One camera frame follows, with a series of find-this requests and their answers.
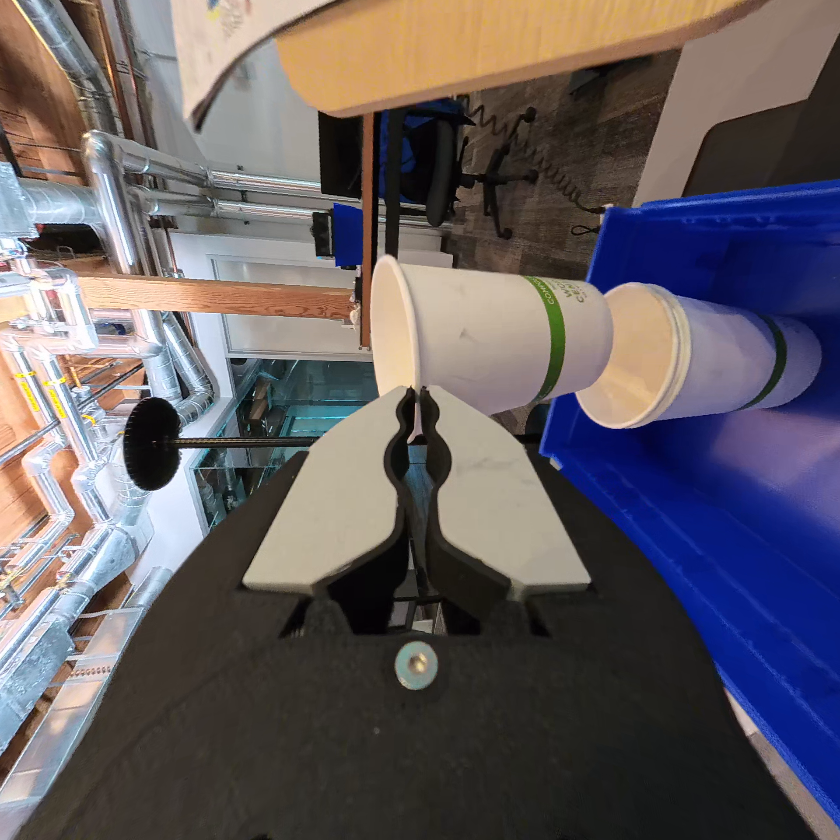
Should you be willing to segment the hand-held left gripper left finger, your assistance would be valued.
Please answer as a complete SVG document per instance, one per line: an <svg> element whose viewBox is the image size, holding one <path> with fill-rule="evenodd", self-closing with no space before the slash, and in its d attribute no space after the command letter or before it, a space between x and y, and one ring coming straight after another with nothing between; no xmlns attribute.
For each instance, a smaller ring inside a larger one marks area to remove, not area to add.
<svg viewBox="0 0 840 840"><path fill-rule="evenodd" d="M399 385L313 444L244 574L253 592L330 599L358 635L383 635L410 559L403 478L415 391Z"/></svg>

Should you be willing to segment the black pole stand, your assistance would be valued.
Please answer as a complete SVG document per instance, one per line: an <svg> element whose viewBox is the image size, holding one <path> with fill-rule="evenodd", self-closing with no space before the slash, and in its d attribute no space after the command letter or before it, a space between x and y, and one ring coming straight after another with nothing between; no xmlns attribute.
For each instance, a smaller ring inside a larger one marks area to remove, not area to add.
<svg viewBox="0 0 840 840"><path fill-rule="evenodd" d="M122 434L125 468L143 491L156 491L174 478L184 449L305 448L315 437L183 437L182 420L174 406L147 397L132 410Z"/></svg>

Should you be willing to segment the black office chair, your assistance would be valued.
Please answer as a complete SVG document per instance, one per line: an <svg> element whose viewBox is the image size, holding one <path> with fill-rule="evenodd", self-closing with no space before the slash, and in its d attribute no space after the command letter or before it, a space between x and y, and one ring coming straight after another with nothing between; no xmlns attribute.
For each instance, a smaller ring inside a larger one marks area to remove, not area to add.
<svg viewBox="0 0 840 840"><path fill-rule="evenodd" d="M490 217L496 235L509 240L513 233L509 227L502 227L497 200L497 188L511 182L525 182L531 185L539 179L539 172L530 169L519 175L501 173L501 165L512 151L521 124L531 124L537 118L537 110L528 107L520 113L511 129L504 129L505 139L490 158L488 169L481 174L467 174L463 171L463 154L468 139L464 138L460 152L456 152L456 131L451 121L436 119L434 163L425 200L426 220L433 228L439 228L455 210L456 193L460 187L471 189L477 183L482 185L483 214Z"/></svg>

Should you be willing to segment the brown-edged office desk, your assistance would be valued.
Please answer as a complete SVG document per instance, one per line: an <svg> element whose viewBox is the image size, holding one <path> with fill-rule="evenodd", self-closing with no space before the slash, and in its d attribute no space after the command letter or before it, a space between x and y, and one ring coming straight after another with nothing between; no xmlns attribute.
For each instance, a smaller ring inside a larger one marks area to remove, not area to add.
<svg viewBox="0 0 840 840"><path fill-rule="evenodd" d="M364 214L364 257L354 286L355 310L359 314L360 349L371 351L371 288L373 270L378 259L380 216L380 148L382 116L387 117L385 144L385 253L397 256L400 237L401 185L400 165L402 126L409 109L394 108L386 112L371 112L363 116L362 206ZM473 125L466 115L453 116L456 133L463 126Z"/></svg>

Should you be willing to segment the small blue bin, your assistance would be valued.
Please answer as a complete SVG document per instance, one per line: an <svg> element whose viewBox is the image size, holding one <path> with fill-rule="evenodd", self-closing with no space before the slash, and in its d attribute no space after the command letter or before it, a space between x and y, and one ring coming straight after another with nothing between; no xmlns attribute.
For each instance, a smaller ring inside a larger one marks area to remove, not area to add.
<svg viewBox="0 0 840 840"><path fill-rule="evenodd" d="M364 214L359 206L332 205L333 259L339 268L358 267L364 257Z"/></svg>

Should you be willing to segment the silver ventilation ducts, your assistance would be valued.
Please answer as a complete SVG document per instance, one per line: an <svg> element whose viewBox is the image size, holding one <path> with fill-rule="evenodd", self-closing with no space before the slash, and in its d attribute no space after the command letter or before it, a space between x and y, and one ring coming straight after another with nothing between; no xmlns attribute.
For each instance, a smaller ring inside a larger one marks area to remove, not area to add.
<svg viewBox="0 0 840 840"><path fill-rule="evenodd" d="M19 291L26 318L2 328L2 361L38 426L22 470L45 510L39 530L2 546L2 752L36 708L74 647L70 628L89 602L141 555L138 537L148 493L118 473L108 501L100 475L117 468L117 434L98 398L66 377L60 358L142 363L151 393L195 420L214 404L207 373L172 315L125 294L126 336L97 332L81 275L38 267L26 242L38 224L86 224L106 251L113 276L165 277L174 265L152 235L138 179L164 178L157 151L120 131L109 84L61 2L13 2L17 15L64 73L88 131L81 159L89 184L27 182L2 163L2 297Z"/></svg>

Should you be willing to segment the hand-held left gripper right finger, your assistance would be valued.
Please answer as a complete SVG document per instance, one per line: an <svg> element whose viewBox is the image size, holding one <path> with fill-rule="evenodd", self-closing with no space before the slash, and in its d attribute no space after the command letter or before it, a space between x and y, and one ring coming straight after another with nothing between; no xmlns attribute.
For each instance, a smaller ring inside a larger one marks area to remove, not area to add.
<svg viewBox="0 0 840 840"><path fill-rule="evenodd" d="M438 385L420 393L432 481L427 577L484 624L503 603L586 591L592 578L523 443Z"/></svg>

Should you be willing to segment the printed paper sheet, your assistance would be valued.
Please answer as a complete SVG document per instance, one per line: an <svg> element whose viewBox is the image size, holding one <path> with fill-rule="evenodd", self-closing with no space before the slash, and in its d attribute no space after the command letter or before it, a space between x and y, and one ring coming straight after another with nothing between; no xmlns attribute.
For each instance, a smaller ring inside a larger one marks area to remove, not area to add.
<svg viewBox="0 0 840 840"><path fill-rule="evenodd" d="M183 116L200 132L240 60L330 1L172 1Z"/></svg>

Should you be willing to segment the white paper cup green band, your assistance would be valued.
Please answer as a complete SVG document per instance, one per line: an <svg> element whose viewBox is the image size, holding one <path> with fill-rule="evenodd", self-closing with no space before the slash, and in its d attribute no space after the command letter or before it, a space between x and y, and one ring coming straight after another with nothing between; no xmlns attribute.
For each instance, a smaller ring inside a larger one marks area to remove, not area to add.
<svg viewBox="0 0 840 840"><path fill-rule="evenodd" d="M485 415L580 392L602 375L613 318L591 283L404 264L371 281L380 396L438 385Z"/></svg>

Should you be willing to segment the stack of paper cups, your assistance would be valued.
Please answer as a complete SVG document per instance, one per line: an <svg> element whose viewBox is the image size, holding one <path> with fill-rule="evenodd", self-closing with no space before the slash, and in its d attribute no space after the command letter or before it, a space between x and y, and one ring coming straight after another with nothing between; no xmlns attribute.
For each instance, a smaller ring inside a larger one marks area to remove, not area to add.
<svg viewBox="0 0 840 840"><path fill-rule="evenodd" d="M584 415L609 429L782 406L811 386L823 362L819 339L793 318L639 282L609 290L605 300L612 353L576 398Z"/></svg>

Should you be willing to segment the blue plastic bin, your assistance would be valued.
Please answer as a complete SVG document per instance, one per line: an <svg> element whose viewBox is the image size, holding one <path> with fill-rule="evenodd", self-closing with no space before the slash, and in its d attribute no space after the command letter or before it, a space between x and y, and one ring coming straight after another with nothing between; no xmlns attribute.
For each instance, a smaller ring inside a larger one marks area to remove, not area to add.
<svg viewBox="0 0 840 840"><path fill-rule="evenodd" d="M586 279L766 316L822 346L778 408L606 430L555 399L540 453L657 566L724 686L838 824L838 180L607 211Z"/></svg>

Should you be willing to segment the silver metal pipes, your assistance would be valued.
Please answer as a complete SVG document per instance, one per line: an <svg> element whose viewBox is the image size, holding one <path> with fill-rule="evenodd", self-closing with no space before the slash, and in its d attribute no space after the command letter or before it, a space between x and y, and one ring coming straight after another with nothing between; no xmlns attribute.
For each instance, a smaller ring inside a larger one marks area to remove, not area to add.
<svg viewBox="0 0 840 840"><path fill-rule="evenodd" d="M362 206L361 199L323 193L318 182L244 171L215 170L94 129L87 131L81 140L81 155L89 172L93 172L96 154L100 154L105 161L114 163L120 175L148 176L162 179L164 182L188 184L210 190L306 198Z"/></svg>

